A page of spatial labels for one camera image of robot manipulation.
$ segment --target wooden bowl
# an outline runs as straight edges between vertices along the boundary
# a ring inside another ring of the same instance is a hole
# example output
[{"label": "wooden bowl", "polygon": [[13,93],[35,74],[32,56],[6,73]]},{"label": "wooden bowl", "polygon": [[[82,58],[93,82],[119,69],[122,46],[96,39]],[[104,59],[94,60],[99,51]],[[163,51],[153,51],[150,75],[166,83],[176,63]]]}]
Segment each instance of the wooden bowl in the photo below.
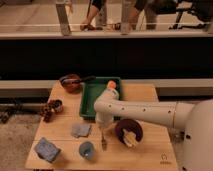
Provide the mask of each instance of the wooden bowl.
[{"label": "wooden bowl", "polygon": [[124,138],[123,129],[134,132],[136,135],[137,142],[140,142],[142,140],[143,129],[137,121],[135,121],[133,119],[122,119],[116,124],[115,133],[116,133],[119,141],[125,144],[124,139],[123,139]]}]

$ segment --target wooden table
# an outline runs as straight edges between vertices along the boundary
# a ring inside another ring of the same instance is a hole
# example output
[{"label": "wooden table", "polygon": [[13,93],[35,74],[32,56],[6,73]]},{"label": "wooden table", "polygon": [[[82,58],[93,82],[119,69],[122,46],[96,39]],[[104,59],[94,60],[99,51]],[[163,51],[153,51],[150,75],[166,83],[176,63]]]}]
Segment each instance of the wooden table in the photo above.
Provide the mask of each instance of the wooden table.
[{"label": "wooden table", "polygon": [[[139,83],[123,83],[123,100],[157,101],[153,85]],[[141,122],[144,137],[135,148],[127,148],[121,144],[114,133],[113,124],[106,131],[107,151],[101,148],[101,133],[94,122],[83,120],[79,116],[81,92],[68,94],[57,82],[49,99],[61,99],[64,111],[53,117],[50,123],[40,122],[29,156],[26,161],[28,169],[70,169],[70,170],[140,170],[140,171],[177,171],[177,163],[167,129],[162,126]],[[89,122],[92,131],[88,138],[71,136],[73,123]],[[53,142],[62,151],[57,159],[48,163],[38,158],[34,146],[41,137]],[[96,150],[96,159],[89,162],[83,159],[78,148],[86,140],[91,141]]]}]

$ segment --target logo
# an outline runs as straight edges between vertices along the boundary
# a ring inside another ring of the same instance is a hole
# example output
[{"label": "logo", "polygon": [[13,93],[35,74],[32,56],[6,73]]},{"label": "logo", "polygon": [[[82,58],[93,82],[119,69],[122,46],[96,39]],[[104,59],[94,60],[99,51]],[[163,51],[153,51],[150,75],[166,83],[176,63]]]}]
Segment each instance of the logo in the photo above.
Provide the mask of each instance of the logo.
[{"label": "logo", "polygon": [[170,161],[168,161],[168,157],[166,154],[162,154],[161,155],[161,161],[160,161],[160,164],[162,165],[170,165],[172,164]]}]

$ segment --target red object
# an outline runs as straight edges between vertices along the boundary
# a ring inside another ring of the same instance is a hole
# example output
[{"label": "red object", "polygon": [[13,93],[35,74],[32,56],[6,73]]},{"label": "red object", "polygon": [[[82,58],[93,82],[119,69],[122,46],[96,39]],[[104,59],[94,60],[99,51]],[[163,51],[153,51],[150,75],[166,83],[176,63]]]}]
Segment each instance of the red object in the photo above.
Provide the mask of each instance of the red object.
[{"label": "red object", "polygon": [[68,92],[73,93],[74,91],[80,89],[81,84],[76,83],[76,80],[80,80],[80,77],[77,74],[69,74],[64,77],[61,77],[60,83],[62,87]]}]

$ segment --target black wall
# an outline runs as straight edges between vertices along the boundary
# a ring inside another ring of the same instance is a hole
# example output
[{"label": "black wall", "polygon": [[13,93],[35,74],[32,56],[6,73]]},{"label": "black wall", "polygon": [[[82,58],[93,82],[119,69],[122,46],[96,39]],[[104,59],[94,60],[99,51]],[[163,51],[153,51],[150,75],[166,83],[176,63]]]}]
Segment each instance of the black wall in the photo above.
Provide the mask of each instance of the black wall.
[{"label": "black wall", "polygon": [[2,80],[213,77],[213,38],[0,40]]}]

